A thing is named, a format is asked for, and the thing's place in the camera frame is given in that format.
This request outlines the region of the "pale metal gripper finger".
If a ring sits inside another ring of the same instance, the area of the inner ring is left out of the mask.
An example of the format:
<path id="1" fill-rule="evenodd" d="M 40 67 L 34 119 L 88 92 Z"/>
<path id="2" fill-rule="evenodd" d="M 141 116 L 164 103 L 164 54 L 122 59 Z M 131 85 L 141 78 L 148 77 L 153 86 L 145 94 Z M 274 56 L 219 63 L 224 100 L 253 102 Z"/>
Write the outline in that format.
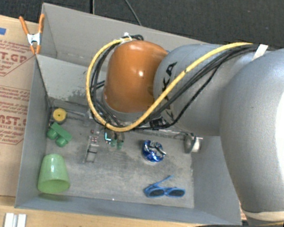
<path id="1" fill-rule="evenodd" d="M 93 137 L 91 139 L 91 144 L 89 148 L 89 154 L 88 154 L 88 160 L 87 160 L 88 162 L 94 163 L 96 155 L 98 153 L 98 148 L 99 148 L 98 138 Z"/>
<path id="2" fill-rule="evenodd" d="M 94 130 L 91 129 L 89 136 L 88 136 L 88 144 L 87 144 L 87 151 L 86 151 L 86 156 L 84 159 L 84 162 L 91 162 L 92 160 L 92 153 L 93 153 L 93 148 L 94 148 L 94 142 L 95 142 L 95 135 L 94 135 Z"/>

